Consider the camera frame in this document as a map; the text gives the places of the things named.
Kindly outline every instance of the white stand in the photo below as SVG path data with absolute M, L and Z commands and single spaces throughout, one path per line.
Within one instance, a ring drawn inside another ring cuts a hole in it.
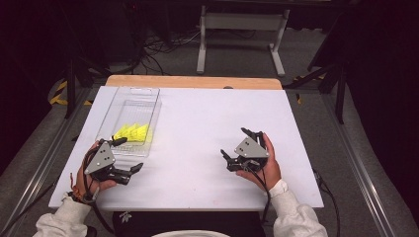
M 286 10 L 283 15 L 257 15 L 257 14 L 229 14 L 229 13 L 207 13 L 206 6 L 202 7 L 201 12 L 201 45 L 198 55 L 197 73 L 203 74 L 206 66 L 206 29 L 235 29 L 235 30 L 257 30 L 257 31 L 276 31 L 275 42 L 270 44 L 270 52 L 280 77 L 285 76 L 285 70 L 278 48 L 283 38 L 284 30 L 290 10 Z

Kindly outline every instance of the person's right hand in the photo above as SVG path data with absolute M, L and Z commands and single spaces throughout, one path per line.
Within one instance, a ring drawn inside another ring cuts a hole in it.
M 268 162 L 263 168 L 263 171 L 260 170 L 256 174 L 259 176 L 261 180 L 264 180 L 263 173 L 265 173 L 266 187 L 268 188 L 268 191 L 269 191 L 281 179 L 281 170 L 280 170 L 280 165 L 275 159 L 274 146 L 272 145 L 272 142 L 266 133 L 263 134 L 263 139 L 265 140 L 266 148 L 268 149 L 268 152 L 269 152 L 269 158 L 268 158 Z M 262 191 L 265 190 L 262 184 L 258 181 L 258 179 L 252 173 L 246 172 L 244 170 L 239 170 L 236 172 L 236 175 L 241 176 L 244 179 L 255 183 Z

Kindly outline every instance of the metal frame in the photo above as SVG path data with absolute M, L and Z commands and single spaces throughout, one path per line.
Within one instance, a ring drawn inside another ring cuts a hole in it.
M 66 135 L 68 129 L 73 124 L 74 119 L 76 118 L 78 112 L 83 107 L 84 102 L 86 101 L 87 97 L 89 96 L 90 89 L 82 88 L 80 90 L 80 94 L 77 97 L 77 105 L 74 108 L 73 113 L 68 119 L 65 119 L 61 124 L 55 138 L 53 139 L 52 144 L 49 146 L 48 150 L 46 151 L 45 155 L 43 156 L 40 165 L 38 166 L 35 174 L 33 175 L 32 179 L 29 181 L 28 185 L 25 188 L 24 193 L 22 194 L 18 204 L 16 205 L 15 209 L 13 210 L 12 214 L 9 217 L 5 226 L 8 226 L 11 221 L 17 217 L 38 195 L 42 184 L 49 172 L 49 169 L 52 167 L 53 162 L 61 148 L 62 141 L 64 136 Z M 7 237 L 15 236 L 19 227 L 21 226 L 24 216 L 20 220 L 18 220 L 14 226 L 9 230 L 7 233 Z
M 287 26 L 289 14 L 290 10 L 286 10 L 283 15 L 207 13 L 206 6 L 202 6 L 200 19 L 201 45 L 198 55 L 197 73 L 204 74 L 205 72 L 207 54 L 206 30 L 235 29 L 276 31 L 275 41 L 269 45 L 269 48 L 277 74 L 280 77 L 285 76 L 286 72 L 278 54 L 278 49 Z
M 330 118 L 335 125 L 341 143 L 344 145 L 349 164 L 352 168 L 352 171 L 354 172 L 355 178 L 357 179 L 358 185 L 361 188 L 370 212 L 373 215 L 380 235 L 388 237 L 395 236 L 391 224 L 389 223 L 388 217 L 385 214 L 381 200 L 379 199 L 376 188 L 370 179 L 364 163 L 353 149 L 352 141 L 348 136 L 348 131 L 346 130 L 345 125 L 341 124 L 334 114 L 335 107 L 331 96 L 323 94 L 321 97 L 327 112 L 329 113 Z

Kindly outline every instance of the yellow sponge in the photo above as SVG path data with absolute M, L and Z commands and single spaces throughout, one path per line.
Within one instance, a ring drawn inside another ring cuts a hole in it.
M 120 130 L 114 135 L 114 139 L 126 137 L 127 141 L 145 141 L 148 131 L 148 124 L 139 125 L 134 123 L 133 125 L 124 124 Z

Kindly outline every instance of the clear plastic container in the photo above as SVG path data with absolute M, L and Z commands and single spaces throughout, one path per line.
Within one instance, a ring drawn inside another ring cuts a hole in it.
M 99 129 L 97 139 L 128 137 L 114 154 L 147 157 L 161 108 L 160 89 L 120 87 Z

